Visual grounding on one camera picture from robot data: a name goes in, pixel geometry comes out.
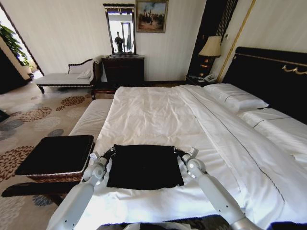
wooden dresser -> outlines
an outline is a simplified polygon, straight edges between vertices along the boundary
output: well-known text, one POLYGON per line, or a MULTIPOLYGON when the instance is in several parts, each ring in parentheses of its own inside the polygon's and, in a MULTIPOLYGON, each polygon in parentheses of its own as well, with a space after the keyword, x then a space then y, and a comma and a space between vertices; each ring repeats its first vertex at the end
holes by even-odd
POLYGON ((111 85, 138 86, 144 83, 144 56, 107 56, 102 58, 106 79, 111 85))

picture frame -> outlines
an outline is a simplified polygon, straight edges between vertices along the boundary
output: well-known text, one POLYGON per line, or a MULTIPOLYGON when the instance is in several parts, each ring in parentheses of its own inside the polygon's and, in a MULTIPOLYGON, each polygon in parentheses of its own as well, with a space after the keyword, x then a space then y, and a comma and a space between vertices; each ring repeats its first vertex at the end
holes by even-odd
POLYGON ((138 33, 165 33, 168 0, 137 0, 138 33))

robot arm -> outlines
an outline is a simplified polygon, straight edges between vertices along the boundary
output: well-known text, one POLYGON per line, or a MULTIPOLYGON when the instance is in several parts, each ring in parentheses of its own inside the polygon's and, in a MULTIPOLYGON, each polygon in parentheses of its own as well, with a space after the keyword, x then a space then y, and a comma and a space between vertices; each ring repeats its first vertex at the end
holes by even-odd
POLYGON ((179 154, 188 169, 188 174, 196 179, 215 210, 231 225, 233 230, 261 230, 241 211, 239 204, 213 176, 206 172, 205 164, 196 159, 198 150, 179 154))
POLYGON ((94 187, 105 175, 108 159, 100 157, 83 174, 80 184, 74 186, 53 213, 47 230, 71 230, 78 223, 94 193, 94 187))
MULTIPOLYGON (((189 154, 179 150, 176 153, 187 166, 188 174, 197 180, 215 210, 226 219, 233 230, 261 230, 244 215, 236 200, 223 185, 206 172, 204 163, 195 158, 197 152, 197 149, 192 148, 189 154)), ((47 230, 71 230, 78 223, 94 193, 96 183, 105 175, 105 168, 111 154, 97 157, 99 157, 98 154, 94 164, 85 170, 80 184, 71 189, 54 212, 47 230)))

white chaise lounge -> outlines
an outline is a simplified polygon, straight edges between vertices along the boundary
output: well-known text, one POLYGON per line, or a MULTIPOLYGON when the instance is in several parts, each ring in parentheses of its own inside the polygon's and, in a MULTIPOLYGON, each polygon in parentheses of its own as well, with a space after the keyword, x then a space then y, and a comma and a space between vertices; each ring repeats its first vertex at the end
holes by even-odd
POLYGON ((34 80, 41 92, 44 93, 43 86, 66 86, 66 87, 91 87, 94 88, 102 76, 102 56, 86 60, 80 64, 69 64, 68 73, 51 73, 34 80), (89 78, 77 79, 79 74, 90 69, 89 78))

potted plant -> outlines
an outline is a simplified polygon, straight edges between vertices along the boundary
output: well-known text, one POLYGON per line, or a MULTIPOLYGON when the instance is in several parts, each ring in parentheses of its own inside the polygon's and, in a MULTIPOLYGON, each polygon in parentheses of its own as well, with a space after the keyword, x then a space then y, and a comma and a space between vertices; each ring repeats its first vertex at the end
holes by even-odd
POLYGON ((10 30, 8 27, 0 24, 0 35, 6 45, 10 48, 12 53, 15 55, 17 60, 20 62, 20 64, 23 66, 23 68, 26 70, 27 73, 31 73, 31 65, 29 64, 28 58, 26 54, 22 51, 21 46, 19 45, 19 41, 17 41, 16 38, 14 38, 13 35, 16 33, 12 30, 10 30))

